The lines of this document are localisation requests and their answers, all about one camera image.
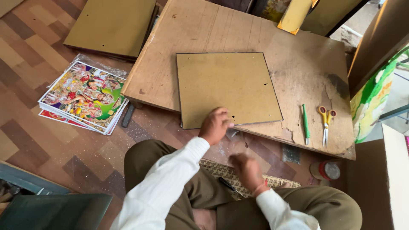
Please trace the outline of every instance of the white shirt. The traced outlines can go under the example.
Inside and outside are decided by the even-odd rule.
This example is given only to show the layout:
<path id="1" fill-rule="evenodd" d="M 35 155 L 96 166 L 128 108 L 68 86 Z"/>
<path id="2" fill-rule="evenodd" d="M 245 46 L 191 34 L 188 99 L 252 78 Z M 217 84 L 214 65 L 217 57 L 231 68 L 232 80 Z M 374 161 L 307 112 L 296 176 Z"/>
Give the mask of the white shirt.
<path id="1" fill-rule="evenodd" d="M 183 148 L 161 157 L 125 196 L 110 229 L 164 230 L 170 208 L 199 171 L 199 161 L 209 147 L 205 139 L 193 138 Z M 313 216 L 291 210 L 272 189 L 261 193 L 256 202 L 272 230 L 319 230 Z"/>

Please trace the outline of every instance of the hand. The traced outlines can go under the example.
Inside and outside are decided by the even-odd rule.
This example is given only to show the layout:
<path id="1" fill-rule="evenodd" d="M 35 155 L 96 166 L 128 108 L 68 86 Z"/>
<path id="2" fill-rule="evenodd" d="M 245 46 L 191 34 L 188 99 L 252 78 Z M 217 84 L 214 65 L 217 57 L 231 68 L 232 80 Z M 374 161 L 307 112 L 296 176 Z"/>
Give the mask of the hand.
<path id="1" fill-rule="evenodd" d="M 204 119 L 198 137 L 205 139 L 209 145 L 219 143 L 226 134 L 227 128 L 234 126 L 227 116 L 228 112 L 225 107 L 217 107 L 212 110 Z"/>
<path id="2" fill-rule="evenodd" d="M 241 153 L 231 155 L 229 160 L 232 162 L 243 186 L 250 190 L 254 197 L 270 189 L 264 185 L 263 173 L 256 159 Z"/>

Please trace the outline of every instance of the brown trousers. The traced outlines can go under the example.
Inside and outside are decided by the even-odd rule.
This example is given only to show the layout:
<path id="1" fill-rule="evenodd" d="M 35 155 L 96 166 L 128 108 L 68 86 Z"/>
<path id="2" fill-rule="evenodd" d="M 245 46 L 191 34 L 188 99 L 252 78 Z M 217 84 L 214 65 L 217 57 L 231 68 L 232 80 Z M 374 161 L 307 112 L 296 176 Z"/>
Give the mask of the brown trousers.
<path id="1" fill-rule="evenodd" d="M 125 155 L 126 192 L 139 184 L 152 165 L 162 156 L 176 151 L 158 140 L 145 140 L 132 146 Z M 292 210 L 314 216 L 322 230 L 360 229 L 362 214 L 347 194 L 324 186 L 276 189 Z M 269 225 L 254 198 L 235 201 L 205 169 L 185 185 L 182 194 L 165 219 L 166 230 L 200 230 L 192 208 L 216 210 L 217 230 L 265 230 Z"/>

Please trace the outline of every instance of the stack of posters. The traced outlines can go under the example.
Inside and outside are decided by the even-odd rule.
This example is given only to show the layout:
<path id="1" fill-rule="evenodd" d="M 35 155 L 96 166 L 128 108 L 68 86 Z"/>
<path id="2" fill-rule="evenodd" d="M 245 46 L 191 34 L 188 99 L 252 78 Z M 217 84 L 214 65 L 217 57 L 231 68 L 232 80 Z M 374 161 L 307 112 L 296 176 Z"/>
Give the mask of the stack of posters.
<path id="1" fill-rule="evenodd" d="M 74 62 L 38 101 L 40 116 L 110 135 L 129 102 L 125 79 Z"/>

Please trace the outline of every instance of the wooden floor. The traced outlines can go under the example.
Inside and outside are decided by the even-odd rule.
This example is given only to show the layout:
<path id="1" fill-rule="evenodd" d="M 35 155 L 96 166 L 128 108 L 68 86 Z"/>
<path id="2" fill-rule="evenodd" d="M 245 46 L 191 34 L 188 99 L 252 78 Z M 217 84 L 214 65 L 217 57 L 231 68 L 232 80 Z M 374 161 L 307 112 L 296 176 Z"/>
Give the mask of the wooden floor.
<path id="1" fill-rule="evenodd" d="M 129 127 L 124 129 L 118 124 L 111 136 L 37 115 L 40 112 L 37 100 L 78 54 L 66 48 L 63 41 L 85 3 L 85 0 L 26 0 L 0 19 L 0 160 L 80 193 L 113 195 L 100 225 L 100 229 L 108 229 L 125 196 L 123 161 L 129 147 L 155 138 L 180 148 L 198 130 L 183 131 L 179 114 L 151 106 L 135 110 Z M 103 32 L 90 29 L 90 34 L 84 36 L 103 36 Z M 126 71 L 133 65 L 82 53 Z M 285 163 L 281 154 L 288 148 L 276 141 L 238 134 L 232 140 L 224 138 L 204 157 L 227 164 L 230 154 L 247 152 L 258 160 L 267 175 L 304 186 L 317 184 L 309 173 L 309 165 L 329 157 L 295 149 L 301 151 L 301 164 Z"/>

